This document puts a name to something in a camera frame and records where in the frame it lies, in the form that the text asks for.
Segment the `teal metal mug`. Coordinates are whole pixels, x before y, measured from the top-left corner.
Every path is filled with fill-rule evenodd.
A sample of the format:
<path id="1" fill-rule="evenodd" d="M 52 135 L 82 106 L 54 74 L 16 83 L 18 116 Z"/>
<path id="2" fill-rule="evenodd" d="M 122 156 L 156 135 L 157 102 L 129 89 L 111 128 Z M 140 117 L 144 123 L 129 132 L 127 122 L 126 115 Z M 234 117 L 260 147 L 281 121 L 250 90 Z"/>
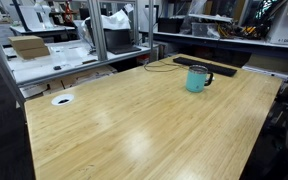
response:
<path id="1" fill-rule="evenodd" d="M 191 65 L 188 69 L 186 89 L 190 92 L 202 92 L 213 80 L 213 73 L 201 65 Z"/>

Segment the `black laptop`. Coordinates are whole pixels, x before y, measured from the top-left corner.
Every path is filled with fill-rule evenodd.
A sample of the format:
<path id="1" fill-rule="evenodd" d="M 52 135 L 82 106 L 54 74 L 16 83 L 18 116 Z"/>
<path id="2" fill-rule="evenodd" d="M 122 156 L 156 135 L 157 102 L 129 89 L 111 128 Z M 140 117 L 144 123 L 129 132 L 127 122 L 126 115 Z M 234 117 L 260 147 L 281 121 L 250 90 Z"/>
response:
<path id="1" fill-rule="evenodd" d="M 104 34 L 107 50 L 115 55 L 140 51 L 132 44 L 128 29 L 106 29 Z"/>

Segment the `black storage bin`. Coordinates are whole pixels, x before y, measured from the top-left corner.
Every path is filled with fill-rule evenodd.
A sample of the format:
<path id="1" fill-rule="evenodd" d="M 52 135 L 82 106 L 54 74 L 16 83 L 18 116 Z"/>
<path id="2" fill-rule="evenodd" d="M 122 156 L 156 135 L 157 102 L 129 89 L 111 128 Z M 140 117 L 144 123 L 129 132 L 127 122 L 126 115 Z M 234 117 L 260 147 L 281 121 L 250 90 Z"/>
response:
<path id="1" fill-rule="evenodd" d="M 158 31 L 166 33 L 179 33 L 183 19 L 159 18 Z"/>

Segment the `black computer keyboard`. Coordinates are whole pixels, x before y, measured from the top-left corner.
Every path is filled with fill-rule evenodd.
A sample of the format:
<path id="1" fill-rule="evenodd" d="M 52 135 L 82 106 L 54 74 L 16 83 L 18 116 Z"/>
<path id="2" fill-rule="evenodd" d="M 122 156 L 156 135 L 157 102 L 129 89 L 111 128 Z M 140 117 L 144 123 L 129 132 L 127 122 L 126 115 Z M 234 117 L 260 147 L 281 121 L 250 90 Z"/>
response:
<path id="1" fill-rule="evenodd" d="M 204 66 L 209 71 L 211 71 L 213 73 L 221 74 L 221 75 L 228 76 L 228 77 L 233 77 L 237 72 L 236 69 L 227 68 L 227 67 L 223 67 L 223 66 L 219 66 L 219 65 L 214 65 L 211 63 L 205 63 L 202 61 L 192 60 L 192 59 L 188 59 L 188 58 L 184 58 L 184 57 L 174 58 L 173 61 L 175 63 L 181 64 L 181 65 L 186 65 L 186 66 L 192 66 L 192 65 Z"/>

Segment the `white crumpled plastic sheet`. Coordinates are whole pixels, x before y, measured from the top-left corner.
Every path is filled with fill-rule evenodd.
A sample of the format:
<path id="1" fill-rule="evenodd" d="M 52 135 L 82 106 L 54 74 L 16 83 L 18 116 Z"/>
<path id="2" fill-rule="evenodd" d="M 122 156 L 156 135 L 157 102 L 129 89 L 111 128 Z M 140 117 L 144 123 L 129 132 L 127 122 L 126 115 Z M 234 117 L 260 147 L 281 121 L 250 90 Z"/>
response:
<path id="1" fill-rule="evenodd" d="M 130 19 L 126 12 L 120 9 L 118 12 L 114 13 L 113 15 L 106 16 L 101 15 L 101 27 L 103 29 L 108 30 L 130 30 Z"/>

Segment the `white side workbench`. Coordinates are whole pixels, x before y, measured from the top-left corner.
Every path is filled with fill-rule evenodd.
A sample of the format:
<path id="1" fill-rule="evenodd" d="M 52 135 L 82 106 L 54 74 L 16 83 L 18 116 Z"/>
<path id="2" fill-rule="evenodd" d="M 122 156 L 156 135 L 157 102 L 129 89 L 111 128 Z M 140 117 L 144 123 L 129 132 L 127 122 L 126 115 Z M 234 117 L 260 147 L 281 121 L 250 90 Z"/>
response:
<path id="1" fill-rule="evenodd" d="M 89 44 L 81 40 L 49 43 L 47 47 L 50 51 L 48 56 L 31 60 L 21 58 L 12 47 L 4 49 L 4 53 L 9 56 L 6 63 L 19 87 L 150 53 L 150 48 L 140 46 L 140 51 L 118 55 L 108 52 L 106 60 L 99 60 L 96 55 L 89 53 Z"/>

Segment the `stacked cardboard boxes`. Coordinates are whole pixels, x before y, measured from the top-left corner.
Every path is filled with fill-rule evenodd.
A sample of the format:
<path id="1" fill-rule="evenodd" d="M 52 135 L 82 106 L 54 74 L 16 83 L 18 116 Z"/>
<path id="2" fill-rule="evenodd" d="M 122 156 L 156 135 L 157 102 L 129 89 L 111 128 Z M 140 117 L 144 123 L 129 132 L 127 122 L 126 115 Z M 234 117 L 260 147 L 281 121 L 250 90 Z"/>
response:
<path id="1" fill-rule="evenodd" d="M 10 44 L 15 52 L 23 59 L 33 59 L 50 54 L 42 38 L 38 36 L 9 37 Z"/>

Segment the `aluminium frame post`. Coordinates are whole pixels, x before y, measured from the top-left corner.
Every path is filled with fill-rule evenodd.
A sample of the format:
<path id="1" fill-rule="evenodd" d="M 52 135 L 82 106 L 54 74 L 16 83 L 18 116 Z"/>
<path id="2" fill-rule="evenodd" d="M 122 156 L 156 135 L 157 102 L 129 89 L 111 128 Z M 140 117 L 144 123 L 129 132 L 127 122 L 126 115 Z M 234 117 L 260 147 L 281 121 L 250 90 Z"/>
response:
<path id="1" fill-rule="evenodd" d="M 91 18 L 92 32 L 96 46 L 96 52 L 100 61 L 107 59 L 104 31 L 102 27 L 100 7 L 98 0 L 87 0 L 89 5 L 89 14 Z"/>

